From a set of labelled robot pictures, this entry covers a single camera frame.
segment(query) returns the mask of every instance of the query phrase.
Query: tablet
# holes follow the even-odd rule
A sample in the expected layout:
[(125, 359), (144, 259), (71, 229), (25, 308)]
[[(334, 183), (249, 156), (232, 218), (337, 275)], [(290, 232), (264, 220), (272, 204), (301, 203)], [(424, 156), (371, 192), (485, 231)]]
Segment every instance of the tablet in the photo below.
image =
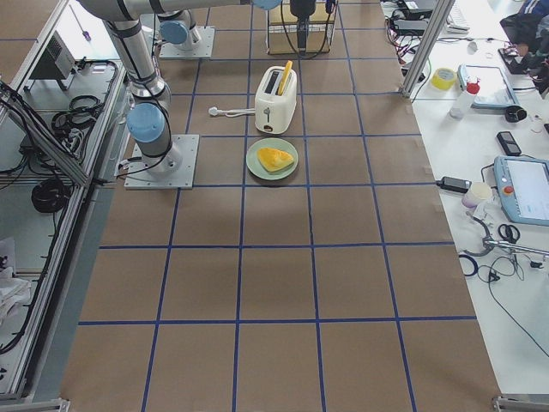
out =
[(473, 107), (504, 109), (507, 106), (519, 106), (513, 87), (499, 67), (461, 64), (457, 75), (463, 90), (468, 79), (479, 79), (480, 91), (474, 99)]
[(549, 161), (499, 156), (494, 174), (510, 221), (549, 226)]

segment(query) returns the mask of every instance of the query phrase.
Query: cardboard box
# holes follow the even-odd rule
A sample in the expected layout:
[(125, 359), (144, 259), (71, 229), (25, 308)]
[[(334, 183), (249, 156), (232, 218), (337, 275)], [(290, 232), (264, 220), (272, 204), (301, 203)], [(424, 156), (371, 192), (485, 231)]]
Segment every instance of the cardboard box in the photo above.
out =
[[(309, 18), (309, 36), (307, 37), (307, 53), (316, 53), (326, 41), (322, 52), (329, 52), (334, 38), (334, 21), (337, 16), (337, 4), (330, 16), (326, 13), (324, 1), (317, 1), (317, 10)], [(281, 8), (271, 9), (267, 14), (267, 53), (268, 54), (294, 54), (294, 50), (288, 44), (288, 37), (297, 50), (298, 41), (296, 35), (297, 19), (290, 12), (289, 0), (282, 2), (284, 23), (282, 22)]]

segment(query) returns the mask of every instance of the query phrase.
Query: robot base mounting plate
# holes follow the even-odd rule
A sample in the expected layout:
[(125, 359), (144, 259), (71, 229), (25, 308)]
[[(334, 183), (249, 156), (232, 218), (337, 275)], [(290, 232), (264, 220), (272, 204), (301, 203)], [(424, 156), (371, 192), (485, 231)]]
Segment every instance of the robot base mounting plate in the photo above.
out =
[[(149, 171), (131, 174), (126, 177), (126, 189), (192, 189), (195, 177), (196, 155), (198, 154), (198, 135), (172, 135), (173, 145), (177, 146), (183, 159), (177, 169), (165, 176), (154, 176)], [(141, 150), (134, 147), (132, 156), (141, 156)], [(128, 173), (143, 169), (141, 162), (130, 163)]]
[(215, 28), (211, 26), (197, 27), (197, 30), (202, 37), (202, 41), (196, 49), (193, 50), (181, 50), (175, 45), (166, 43), (162, 45), (160, 50), (160, 58), (165, 59), (193, 59), (193, 58), (211, 58), (212, 51), (214, 50), (214, 36)]

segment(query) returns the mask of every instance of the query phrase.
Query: green plate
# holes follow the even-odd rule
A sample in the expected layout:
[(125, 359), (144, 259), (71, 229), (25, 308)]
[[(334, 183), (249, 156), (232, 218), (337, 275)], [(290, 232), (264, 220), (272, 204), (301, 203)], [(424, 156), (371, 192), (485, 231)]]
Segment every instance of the green plate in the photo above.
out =
[[(269, 172), (265, 167), (262, 166), (259, 159), (257, 159), (257, 150), (260, 148), (277, 148), (279, 150), (284, 150), (293, 156), (293, 163), (285, 167), (284, 169), (278, 170), (276, 172)], [(250, 172), (255, 174), (258, 178), (265, 180), (278, 180), (283, 179), (286, 176), (292, 174), (295, 168), (298, 166), (298, 151), (295, 147), (287, 142), (286, 140), (278, 139), (275, 137), (268, 137), (261, 139), (258, 142), (255, 142), (248, 149), (246, 154), (246, 166), (250, 169)]]

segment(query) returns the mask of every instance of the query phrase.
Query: black phone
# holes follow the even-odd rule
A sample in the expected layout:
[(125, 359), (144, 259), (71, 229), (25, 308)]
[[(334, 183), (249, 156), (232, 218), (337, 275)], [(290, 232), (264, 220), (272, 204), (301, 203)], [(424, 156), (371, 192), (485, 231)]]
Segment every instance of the black phone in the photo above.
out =
[(516, 144), (516, 140), (511, 134), (510, 131), (500, 131), (497, 134), (499, 144), (503, 148), (504, 152), (508, 156), (520, 156), (522, 151), (521, 148)]

